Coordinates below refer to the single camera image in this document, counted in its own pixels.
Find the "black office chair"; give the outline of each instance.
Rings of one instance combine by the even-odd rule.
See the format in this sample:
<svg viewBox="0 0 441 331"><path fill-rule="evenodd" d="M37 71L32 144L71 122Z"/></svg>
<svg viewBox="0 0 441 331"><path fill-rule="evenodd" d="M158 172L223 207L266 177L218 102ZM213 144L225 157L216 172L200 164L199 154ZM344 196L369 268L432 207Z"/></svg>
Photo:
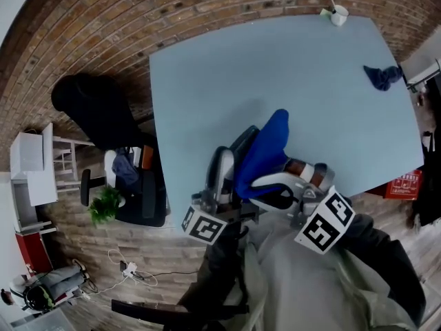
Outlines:
<svg viewBox="0 0 441 331"><path fill-rule="evenodd" d="M116 219L133 224L160 227L167 210L164 176L155 137L142 133L116 81L109 76L76 74L62 78L52 91L55 109L65 112L100 150L144 146L153 150L151 168L140 165L139 180L131 188L121 182L116 187L125 197ZM105 178L90 178L85 170L81 178L81 203L89 204L90 188L103 185Z"/></svg>

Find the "black strap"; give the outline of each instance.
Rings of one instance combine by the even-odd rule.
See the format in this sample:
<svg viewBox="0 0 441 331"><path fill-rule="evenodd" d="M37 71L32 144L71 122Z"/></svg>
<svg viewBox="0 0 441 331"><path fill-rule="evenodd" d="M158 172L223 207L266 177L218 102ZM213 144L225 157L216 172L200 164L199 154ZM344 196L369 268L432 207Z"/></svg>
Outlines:
<svg viewBox="0 0 441 331"><path fill-rule="evenodd" d="M15 292L14 290L11 290L11 293L13 293L13 295L16 295L16 296L18 296L18 297L20 297L20 298L25 299L24 294L20 294L20 293L18 293L18 292Z"/></svg>

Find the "green plant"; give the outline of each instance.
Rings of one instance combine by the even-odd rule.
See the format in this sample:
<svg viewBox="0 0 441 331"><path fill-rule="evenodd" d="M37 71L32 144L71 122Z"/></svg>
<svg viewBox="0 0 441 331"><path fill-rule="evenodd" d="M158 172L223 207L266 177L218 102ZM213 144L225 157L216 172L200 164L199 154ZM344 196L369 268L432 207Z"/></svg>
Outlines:
<svg viewBox="0 0 441 331"><path fill-rule="evenodd" d="M112 186L106 186L99 197L96 197L90 207L89 212L94 224L107 222L113 219L118 212L121 197L118 190Z"/></svg>

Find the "wooden floor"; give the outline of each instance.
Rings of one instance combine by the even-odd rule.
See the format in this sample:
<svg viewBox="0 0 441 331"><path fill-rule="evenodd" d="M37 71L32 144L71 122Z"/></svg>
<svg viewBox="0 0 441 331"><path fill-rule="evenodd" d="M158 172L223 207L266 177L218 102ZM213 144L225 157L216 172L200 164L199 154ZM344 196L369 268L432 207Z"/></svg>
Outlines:
<svg viewBox="0 0 441 331"><path fill-rule="evenodd" d="M434 128L427 106L417 108L416 114L421 131ZM152 130L154 126L147 124L147 127ZM92 169L92 177L93 174L102 174L101 153L88 148L81 151L79 158L81 168ZM417 273L425 281L428 314L431 314L441 303L437 293L437 290L441 291L441 225L424 227L417 233L407 224L410 203L384 200L371 194L360 194L352 199L356 212L370 214L378 228L401 240ZM47 205L44 214L59 229L47 242L55 264L63 265L73 257L79 258L88 267L99 290L123 280L119 266L112 264L107 257L109 249L119 250L128 261L138 264L139 270L152 274L197 271L205 250L204 245L179 237L169 219L164 228L146 228L117 221L94 227L87 209L80 204L79 193L75 192L60 194L59 202ZM111 257L119 259L114 252ZM127 280L112 290L91 296L91 301L77 299L76 305L65 305L63 309L78 331L161 330L158 325L112 312L110 299L176 303L194 279L194 274L164 275L158 277L156 287L135 285Z"/></svg>

